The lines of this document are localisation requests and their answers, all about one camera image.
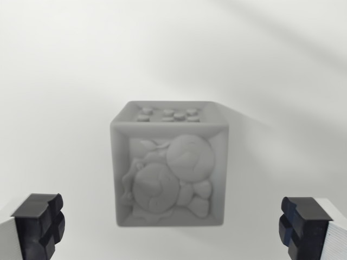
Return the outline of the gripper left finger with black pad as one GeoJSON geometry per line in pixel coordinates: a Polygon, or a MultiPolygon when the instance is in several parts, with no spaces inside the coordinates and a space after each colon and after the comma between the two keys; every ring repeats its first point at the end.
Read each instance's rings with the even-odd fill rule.
{"type": "Polygon", "coordinates": [[[21,194],[1,208],[1,259],[51,259],[65,232],[59,193],[21,194]]]}

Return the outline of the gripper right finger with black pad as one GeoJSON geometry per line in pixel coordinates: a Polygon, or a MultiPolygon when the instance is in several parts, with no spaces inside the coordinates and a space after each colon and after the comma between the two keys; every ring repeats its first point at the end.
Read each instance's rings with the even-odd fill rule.
{"type": "Polygon", "coordinates": [[[284,197],[279,236],[291,259],[346,259],[346,216],[327,198],[284,197]]]}

